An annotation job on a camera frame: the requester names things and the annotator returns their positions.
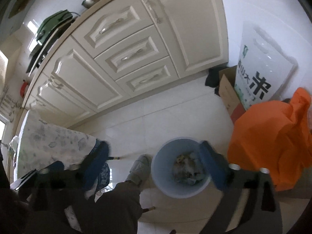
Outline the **trash inside bucket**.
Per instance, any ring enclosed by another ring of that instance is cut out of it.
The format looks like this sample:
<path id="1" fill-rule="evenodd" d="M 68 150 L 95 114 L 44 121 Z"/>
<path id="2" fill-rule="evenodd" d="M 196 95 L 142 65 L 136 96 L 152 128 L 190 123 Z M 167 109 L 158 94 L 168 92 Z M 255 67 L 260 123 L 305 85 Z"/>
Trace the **trash inside bucket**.
<path id="1" fill-rule="evenodd" d="M 195 152 L 178 155 L 172 167 L 172 175 L 176 182 L 190 186 L 206 178 L 204 167 Z"/>

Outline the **light blue trash bucket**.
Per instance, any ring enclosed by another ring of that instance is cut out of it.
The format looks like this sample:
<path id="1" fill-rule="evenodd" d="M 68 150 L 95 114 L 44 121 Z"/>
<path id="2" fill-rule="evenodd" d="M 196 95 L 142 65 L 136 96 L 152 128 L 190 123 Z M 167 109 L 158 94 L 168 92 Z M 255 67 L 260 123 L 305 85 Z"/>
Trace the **light blue trash bucket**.
<path id="1" fill-rule="evenodd" d="M 166 142 L 155 154 L 151 174 L 156 187 L 175 199 L 193 197 L 211 181 L 200 154 L 200 141 L 179 137 Z"/>

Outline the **cream lower kitchen cabinets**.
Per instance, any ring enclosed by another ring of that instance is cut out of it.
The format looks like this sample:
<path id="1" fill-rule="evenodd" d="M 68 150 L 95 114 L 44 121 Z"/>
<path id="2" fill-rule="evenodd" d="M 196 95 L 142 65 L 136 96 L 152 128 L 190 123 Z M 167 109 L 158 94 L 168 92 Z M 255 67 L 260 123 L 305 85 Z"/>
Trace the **cream lower kitchen cabinets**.
<path id="1" fill-rule="evenodd" d="M 70 127 L 228 60 L 222 0 L 101 0 L 49 50 L 22 106 Z"/>

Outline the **white floral tablecloth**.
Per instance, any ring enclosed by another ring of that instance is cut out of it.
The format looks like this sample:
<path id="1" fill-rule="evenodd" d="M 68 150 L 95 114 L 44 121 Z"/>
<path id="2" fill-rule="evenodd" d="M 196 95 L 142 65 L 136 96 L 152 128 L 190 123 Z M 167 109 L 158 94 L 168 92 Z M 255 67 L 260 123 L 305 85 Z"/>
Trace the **white floral tablecloth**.
<path id="1" fill-rule="evenodd" d="M 31 170 L 40 170 L 56 161 L 61 161 L 65 170 L 75 170 L 94 148 L 96 141 L 101 140 L 50 124 L 36 111 L 29 110 L 18 135 L 14 181 Z M 21 225 L 23 233 L 27 233 L 30 202 L 22 212 L 16 214 L 16 220 Z"/>

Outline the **dark trouser leg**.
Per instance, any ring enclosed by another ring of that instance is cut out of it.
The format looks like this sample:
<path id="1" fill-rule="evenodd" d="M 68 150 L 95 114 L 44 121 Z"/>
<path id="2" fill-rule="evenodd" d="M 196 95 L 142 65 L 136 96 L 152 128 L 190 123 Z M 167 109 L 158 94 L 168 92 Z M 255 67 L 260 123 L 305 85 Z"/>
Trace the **dark trouser leg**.
<path id="1" fill-rule="evenodd" d="M 97 201 L 79 199 L 77 218 L 83 233 L 137 233 L 143 214 L 139 186 L 131 181 L 118 183 Z"/>

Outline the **orange plastic bag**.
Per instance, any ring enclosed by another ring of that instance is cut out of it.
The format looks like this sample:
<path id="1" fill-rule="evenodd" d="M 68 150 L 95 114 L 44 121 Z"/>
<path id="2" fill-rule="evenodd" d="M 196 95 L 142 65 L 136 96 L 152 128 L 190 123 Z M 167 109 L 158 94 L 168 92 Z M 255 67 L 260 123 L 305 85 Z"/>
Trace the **orange plastic bag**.
<path id="1" fill-rule="evenodd" d="M 310 106 L 304 88 L 288 103 L 273 100 L 251 106 L 234 124 L 229 163 L 249 171 L 267 168 L 277 191 L 293 189 L 304 168 L 311 167 Z"/>

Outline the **grey shoe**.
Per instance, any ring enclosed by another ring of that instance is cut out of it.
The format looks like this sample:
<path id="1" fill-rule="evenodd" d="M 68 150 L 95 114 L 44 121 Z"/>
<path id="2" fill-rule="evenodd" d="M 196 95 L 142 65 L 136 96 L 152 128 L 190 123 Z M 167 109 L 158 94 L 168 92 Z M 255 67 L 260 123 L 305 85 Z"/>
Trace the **grey shoe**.
<path id="1" fill-rule="evenodd" d="M 132 182 L 138 187 L 144 185 L 151 173 L 152 157 L 148 154 L 143 154 L 132 165 L 126 182 Z"/>

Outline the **hanging utensil rack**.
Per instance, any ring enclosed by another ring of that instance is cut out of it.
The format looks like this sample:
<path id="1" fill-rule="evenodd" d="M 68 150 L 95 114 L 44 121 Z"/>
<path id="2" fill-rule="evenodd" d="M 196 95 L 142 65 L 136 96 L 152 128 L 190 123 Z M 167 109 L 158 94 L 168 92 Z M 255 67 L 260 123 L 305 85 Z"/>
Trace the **hanging utensil rack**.
<path id="1" fill-rule="evenodd" d="M 21 108 L 21 102 L 14 100 L 9 94 L 9 87 L 5 86 L 1 93 L 1 117 L 12 123 L 14 121 L 15 112 Z"/>

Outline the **red and white bowl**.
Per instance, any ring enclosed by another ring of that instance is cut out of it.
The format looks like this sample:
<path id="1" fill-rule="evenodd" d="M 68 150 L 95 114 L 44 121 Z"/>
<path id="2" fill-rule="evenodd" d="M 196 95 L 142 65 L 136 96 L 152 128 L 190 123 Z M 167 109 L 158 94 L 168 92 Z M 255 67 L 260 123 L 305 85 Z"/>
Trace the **red and white bowl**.
<path id="1" fill-rule="evenodd" d="M 29 83 L 26 81 L 26 80 L 23 80 L 23 83 L 22 83 L 22 86 L 20 88 L 20 91 L 19 91 L 19 95 L 21 96 L 21 98 L 25 98 L 25 94 L 27 93 L 27 90 L 29 88 Z"/>

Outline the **brown cardboard box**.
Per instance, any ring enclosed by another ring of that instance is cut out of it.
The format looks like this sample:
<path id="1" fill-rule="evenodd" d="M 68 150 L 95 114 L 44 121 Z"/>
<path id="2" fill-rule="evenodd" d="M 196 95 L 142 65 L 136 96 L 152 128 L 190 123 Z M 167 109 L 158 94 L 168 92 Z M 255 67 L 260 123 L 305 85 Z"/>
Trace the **brown cardboard box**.
<path id="1" fill-rule="evenodd" d="M 245 113 L 245 109 L 234 89 L 236 66 L 228 67 L 219 72 L 219 96 L 233 124 Z"/>

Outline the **black cloth on floor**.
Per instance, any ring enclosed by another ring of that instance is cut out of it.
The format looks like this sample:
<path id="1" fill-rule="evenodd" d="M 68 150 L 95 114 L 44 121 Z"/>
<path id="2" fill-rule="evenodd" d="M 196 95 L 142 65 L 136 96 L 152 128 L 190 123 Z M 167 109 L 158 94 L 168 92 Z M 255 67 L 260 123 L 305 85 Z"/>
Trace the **black cloth on floor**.
<path id="1" fill-rule="evenodd" d="M 214 94 L 219 96 L 219 72 L 226 69 L 227 66 L 215 66 L 208 69 L 208 75 L 205 80 L 205 86 L 214 88 Z"/>

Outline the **black gas stove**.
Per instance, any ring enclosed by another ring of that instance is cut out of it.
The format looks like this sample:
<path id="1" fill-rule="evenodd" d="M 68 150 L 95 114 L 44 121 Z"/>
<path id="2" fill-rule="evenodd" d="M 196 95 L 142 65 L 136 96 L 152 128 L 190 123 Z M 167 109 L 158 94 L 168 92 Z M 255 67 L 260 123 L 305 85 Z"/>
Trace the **black gas stove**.
<path id="1" fill-rule="evenodd" d="M 48 37 L 43 41 L 42 44 L 38 42 L 35 48 L 31 51 L 29 55 L 29 64 L 26 70 L 26 74 L 30 76 L 32 72 L 39 68 L 45 57 L 48 55 L 49 50 L 55 44 L 56 40 L 58 40 L 64 32 L 74 23 L 76 17 L 66 19 L 64 22 L 59 24 L 53 30 L 51 30 L 48 34 Z"/>

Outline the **white rice bag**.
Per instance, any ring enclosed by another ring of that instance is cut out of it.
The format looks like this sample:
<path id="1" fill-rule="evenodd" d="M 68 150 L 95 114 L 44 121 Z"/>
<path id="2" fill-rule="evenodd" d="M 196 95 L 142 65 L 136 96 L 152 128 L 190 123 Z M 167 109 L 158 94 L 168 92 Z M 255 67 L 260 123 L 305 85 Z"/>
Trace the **white rice bag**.
<path id="1" fill-rule="evenodd" d="M 298 66 L 258 25 L 243 23 L 234 89 L 245 110 L 264 101 L 278 100 Z"/>

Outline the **green electric cooking pot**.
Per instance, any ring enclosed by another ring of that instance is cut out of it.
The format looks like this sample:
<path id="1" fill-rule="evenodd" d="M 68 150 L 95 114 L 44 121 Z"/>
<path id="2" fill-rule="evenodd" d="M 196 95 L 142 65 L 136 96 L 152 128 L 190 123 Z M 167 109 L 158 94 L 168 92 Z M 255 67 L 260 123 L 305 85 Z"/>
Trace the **green electric cooking pot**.
<path id="1" fill-rule="evenodd" d="M 63 23 L 71 20 L 73 14 L 68 10 L 56 12 L 46 18 L 39 26 L 36 33 L 36 41 L 40 45 L 44 45 L 46 40 L 51 36 L 52 32 Z"/>

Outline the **range hood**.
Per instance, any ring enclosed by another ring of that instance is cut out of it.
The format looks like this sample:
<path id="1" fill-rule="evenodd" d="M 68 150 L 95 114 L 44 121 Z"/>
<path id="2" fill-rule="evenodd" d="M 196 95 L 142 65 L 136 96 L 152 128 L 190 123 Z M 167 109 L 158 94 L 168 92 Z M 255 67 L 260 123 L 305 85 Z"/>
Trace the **range hood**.
<path id="1" fill-rule="evenodd" d="M 35 0 L 1 0 L 1 42 L 17 31 Z"/>

